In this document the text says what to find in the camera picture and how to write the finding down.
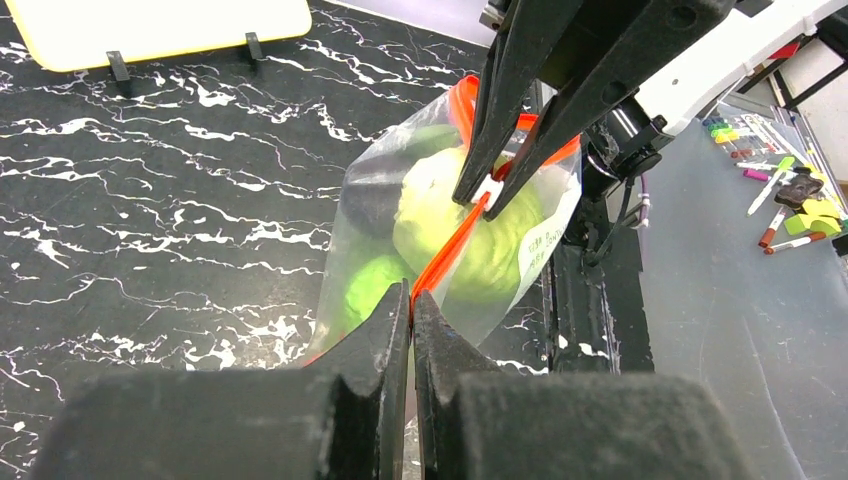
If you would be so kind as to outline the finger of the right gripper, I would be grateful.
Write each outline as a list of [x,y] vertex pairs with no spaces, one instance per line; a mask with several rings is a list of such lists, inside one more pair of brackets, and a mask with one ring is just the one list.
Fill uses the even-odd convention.
[[[497,33],[511,2],[501,4],[505,12]],[[554,51],[568,72],[585,80],[580,97],[587,101],[587,125],[579,133],[718,26],[735,6],[732,1],[582,2],[575,30]],[[486,219],[495,219],[510,203],[498,204],[500,194]]]
[[525,94],[541,79],[557,85],[503,181],[498,204],[507,204],[542,165],[587,125],[584,79],[567,71],[554,51],[575,30],[582,1],[512,1],[481,74],[468,155],[453,192],[472,200],[517,127]]

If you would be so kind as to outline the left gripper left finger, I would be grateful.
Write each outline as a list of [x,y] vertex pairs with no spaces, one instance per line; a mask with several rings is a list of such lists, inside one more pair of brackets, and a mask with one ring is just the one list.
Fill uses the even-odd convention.
[[34,479],[398,479],[410,292],[307,366],[104,377],[73,398]]

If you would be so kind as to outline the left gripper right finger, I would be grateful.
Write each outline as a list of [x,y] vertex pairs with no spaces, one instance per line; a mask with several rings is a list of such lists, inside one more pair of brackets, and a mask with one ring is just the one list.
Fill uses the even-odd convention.
[[427,479],[749,479],[714,397],[657,374],[503,371],[445,320],[412,305]]

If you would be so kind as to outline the small green cabbage toy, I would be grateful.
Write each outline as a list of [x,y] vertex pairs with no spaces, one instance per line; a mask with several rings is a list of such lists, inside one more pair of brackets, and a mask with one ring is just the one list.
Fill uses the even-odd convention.
[[342,302],[343,331],[349,333],[365,321],[392,284],[404,279],[413,281],[415,277],[397,255],[386,254],[367,261],[347,283]]

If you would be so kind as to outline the clear zip top bag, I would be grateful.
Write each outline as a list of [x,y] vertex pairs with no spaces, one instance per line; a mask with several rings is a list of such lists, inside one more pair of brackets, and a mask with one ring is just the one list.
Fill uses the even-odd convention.
[[478,87],[473,75],[461,79],[352,162],[388,153],[420,157],[403,179],[390,239],[360,232],[344,216],[339,198],[307,361],[357,328],[343,331],[343,297],[351,276],[375,257],[402,258],[416,274],[403,281],[430,292],[448,323],[473,344],[496,328],[540,276],[582,193],[581,143],[566,143],[495,219],[486,219],[535,123],[533,114],[523,113],[472,200],[456,203],[452,195],[471,140]]

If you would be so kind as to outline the dark purple plum toy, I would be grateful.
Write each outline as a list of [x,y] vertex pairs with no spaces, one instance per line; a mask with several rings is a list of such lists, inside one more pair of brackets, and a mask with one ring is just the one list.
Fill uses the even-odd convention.
[[372,238],[390,239],[403,179],[419,160],[400,153],[356,160],[345,173],[340,197],[347,220]]

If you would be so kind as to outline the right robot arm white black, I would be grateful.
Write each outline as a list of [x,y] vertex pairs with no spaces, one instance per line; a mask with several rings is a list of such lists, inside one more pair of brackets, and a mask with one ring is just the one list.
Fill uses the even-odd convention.
[[568,141],[587,135],[582,194],[597,200],[655,166],[712,99],[838,1],[493,1],[496,33],[479,79],[470,150],[453,198],[470,202],[519,123],[535,82],[554,89],[493,200],[497,217]]

